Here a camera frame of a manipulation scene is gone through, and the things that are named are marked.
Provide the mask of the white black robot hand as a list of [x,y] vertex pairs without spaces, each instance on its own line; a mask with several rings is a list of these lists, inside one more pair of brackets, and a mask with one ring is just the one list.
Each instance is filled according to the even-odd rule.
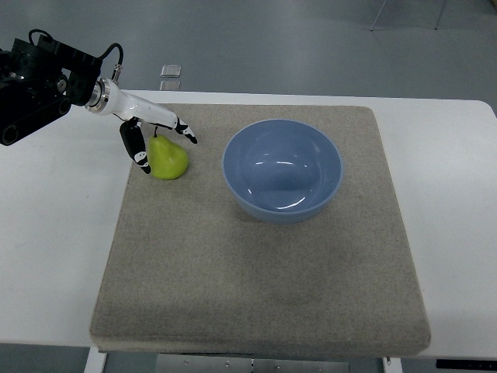
[[142,124],[174,130],[196,144],[192,129],[172,111],[141,97],[126,93],[107,78],[99,78],[85,108],[100,116],[114,115],[122,120],[120,135],[130,158],[144,171],[151,173],[148,153],[141,132]]

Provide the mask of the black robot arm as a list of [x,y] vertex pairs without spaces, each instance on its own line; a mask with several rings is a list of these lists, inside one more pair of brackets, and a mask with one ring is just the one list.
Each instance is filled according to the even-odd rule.
[[66,115],[72,106],[101,106],[103,60],[119,51],[112,80],[123,64],[123,48],[111,44],[94,57],[33,29],[1,51],[1,144],[10,146]]

